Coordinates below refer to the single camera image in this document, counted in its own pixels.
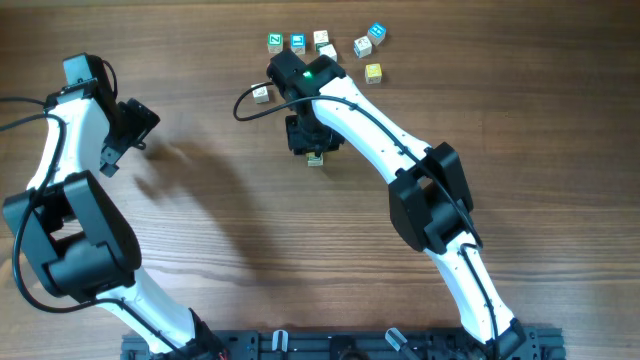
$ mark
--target yellow cube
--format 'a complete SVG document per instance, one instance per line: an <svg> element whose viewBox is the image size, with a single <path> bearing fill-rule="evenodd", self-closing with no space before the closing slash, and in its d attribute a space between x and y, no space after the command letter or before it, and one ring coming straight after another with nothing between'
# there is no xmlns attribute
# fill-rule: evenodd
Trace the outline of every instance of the yellow cube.
<svg viewBox="0 0 640 360"><path fill-rule="evenodd" d="M367 84L379 84L382 81L382 67L380 64L369 64L364 72Z"/></svg>

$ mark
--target wire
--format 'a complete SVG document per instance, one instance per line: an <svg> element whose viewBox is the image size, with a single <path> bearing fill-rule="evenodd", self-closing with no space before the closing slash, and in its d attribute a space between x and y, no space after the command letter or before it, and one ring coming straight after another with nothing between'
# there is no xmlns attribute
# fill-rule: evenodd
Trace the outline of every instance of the wire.
<svg viewBox="0 0 640 360"><path fill-rule="evenodd" d="M27 98L0 98L0 102L10 102L10 101L22 101L22 102L30 102L34 104L39 104L38 100L35 99L27 99ZM49 168L47 169L47 173L45 175L44 180L40 184L40 186L36 189L35 193L29 199L29 203L25 208L25 211L22 213L20 218L20 225L18 227L18 231L16 232L16 238L13 243L13 253L12 253L12 262L13 262L13 278L16 282L16 286L18 287L18 291L22 295L22 297L34 308L48 312L53 314L67 314L71 312L75 312L78 310L86 309L91 306L99 305L99 304L115 304L119 306L122 310L127 312L131 317L133 317L136 321L138 321L145 329L147 329L150 333L156 336L160 341L162 341L165 345L167 345L171 350L173 350L176 354L184 359L189 359L180 349L178 349L171 341L169 341L166 337L162 335L162 333L156 329L154 329L148 322L146 322L140 315L138 315L133 309L131 309L124 301L118 299L94 299L91 301L87 301L84 303L80 303L78 305L56 308L51 307L45 304L42 304L38 300L36 300L33 295L29 292L26 284L24 283L24 279L22 277L22 270L20 269L20 249L22 247L22 240L24 238L24 232L29 220L29 217L33 213L37 204L40 203L42 195L47 188L47 184L49 184L55 175L55 172L58 168L58 163L60 161L60 156L62 155L62 150L64 149L64 140L66 137L66 124L62 118L56 116L54 114L43 113L36 114L32 116L28 116L24 119L20 119L18 121L14 121L8 125L0 127L0 132L13 129L17 126L29 123L31 121L39 120L39 119L54 119L58 122L58 128L60 129L60 135L58 136L58 141L56 143L55 150L53 151L53 156L51 159L51 163L49 164Z"/></svg>
<svg viewBox="0 0 640 360"><path fill-rule="evenodd" d="M348 105L349 106L349 110L357 110L362 115L364 115L367 119L371 120L371 122L373 122L376 126L378 126L378 128L380 128L380 130L382 132L384 132L389 137L389 139L391 139L391 141L393 141L395 146L400 148L400 151L403 154L406 154L416 164L418 169L420 169L427 177L429 177L431 179L431 181L433 181L433 183L436 185L436 187L438 188L440 193L442 195L444 195L446 200L456 210L458 216L460 216L460 219L464 223L466 230L469 231L469 233L471 233L471 235L473 236L474 240L476 241L477 245L462 244L460 249L461 249L461 254L463 255L463 257L465 257L465 261L467 263L467 266L469 267L469 270L474 275L476 283L478 284L478 287L480 288L480 291L482 292L482 294L483 294L483 296L485 298L485 301L487 303L487 307L489 308L489 315L491 316L491 325L493 327L493 332L494 332L494 335L495 335L495 340L494 340L494 346L495 346L494 359L499 359L500 351L499 351L499 345L498 345L498 326L497 326L497 321L496 321L496 316L495 316L495 312L494 312L494 309L493 309L493 305L491 304L491 299L489 298L489 295L487 294L486 289L482 285L482 282L480 281L480 278L478 277L478 274L476 273L475 268L471 264L471 261L468 259L468 256L466 255L466 251L464 251L464 248L466 248L466 247L471 247L471 248L474 248L474 249L477 249L477 250L481 250L484 247L484 244L482 242L482 239L480 238L480 234L478 234L478 232L476 231L476 229L473 226L473 223L471 222L471 219L469 218L469 216L464 213L464 211L462 210L460 205L451 197L451 194L444 187L444 185L442 184L440 179L438 179L433 174L432 171L430 171L426 166L424 166L424 164L420 161L420 159L418 159L415 155L413 155L413 153L409 150L409 148L406 145L404 145L378 119L376 119L373 115L371 115L366 110L364 110L361 107L359 107L358 104L353 103L353 102L348 101L348 100L343 99L343 98L339 98L339 97L335 97L335 96L326 96L326 95L309 96L309 97L296 99L296 100L287 102L287 103L282 104L282 105L275 106L275 107L273 107L271 109L265 110L263 112L260 112L260 113L257 113L257 114L251 115L251 116L239 117L238 114L237 114L237 111L238 111L238 106L240 105L242 100L249 93L251 93L252 91L254 91L254 90L258 89L258 88L261 88L263 86L269 86L269 85L273 85L273 82L268 81L268 82L262 83L260 85L253 86L251 89L249 89L249 90L245 91L244 93L242 93L242 95L240 95L240 97L236 101L235 105L233 106L233 116L234 116L234 118L236 120L238 120L238 121L254 120L254 119L261 118L263 116L272 114L272 113L274 113L276 111L291 107L292 105L295 105L295 104L304 103L304 102L311 102L311 101L315 101L315 100L328 100L328 101L339 102L339 103Z"/></svg>
<svg viewBox="0 0 640 360"><path fill-rule="evenodd" d="M113 78L113 99L115 100L118 97L118 78L116 77L116 72L107 60L102 60L102 62L111 70L111 77Z"/></svg>

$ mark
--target table surface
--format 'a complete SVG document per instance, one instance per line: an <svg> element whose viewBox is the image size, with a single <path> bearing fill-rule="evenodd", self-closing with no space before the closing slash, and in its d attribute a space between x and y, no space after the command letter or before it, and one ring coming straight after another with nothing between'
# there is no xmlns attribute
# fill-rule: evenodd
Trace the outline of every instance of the table surface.
<svg viewBox="0 0 640 360"><path fill-rule="evenodd" d="M349 144L310 168L284 116L236 122L266 80L266 35L329 31L338 62L398 125L460 153L503 300L562 327L570 358L640 358L640 9L598 1L287 1L0 11L0 96L43 99L63 58L115 67L122 99L162 119L102 178L143 265L213 329L458 326L434 264L389 222L387 188ZM353 40L379 21L372 55ZM302 56L316 54L307 46ZM366 64L383 82L366 85ZM267 109L247 101L241 113ZM2 123L38 112L2 105ZM44 122L0 134L0 195L24 190ZM101 309L30 308L0 225L0 358L113 359L125 325ZM37 279L27 283L46 296Z"/></svg>

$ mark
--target wooden tabletop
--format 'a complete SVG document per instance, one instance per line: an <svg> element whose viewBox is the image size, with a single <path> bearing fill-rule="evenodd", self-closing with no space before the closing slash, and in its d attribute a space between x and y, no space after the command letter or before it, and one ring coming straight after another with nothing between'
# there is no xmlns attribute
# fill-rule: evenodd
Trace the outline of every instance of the wooden tabletop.
<svg viewBox="0 0 640 360"><path fill-rule="evenodd" d="M610 2L288 1L0 11L0 96L65 85L62 59L109 60L121 99L162 121L100 181L143 264L212 329L459 326L434 264L389 221L381 176L349 144L307 167L282 111L236 122L265 81L268 32L328 30L338 63L398 125L462 158L503 300L562 327L572 359L640 358L640 9ZM388 35L358 60L353 40ZM302 56L316 56L311 46ZM383 81L366 85L365 65ZM242 114L282 103L248 99ZM2 105L1 123L37 113ZM44 122L0 134L0 196L24 190ZM0 225L0 358L114 359L125 325L101 309L50 315L11 276ZM46 296L31 272L27 283Z"/></svg>

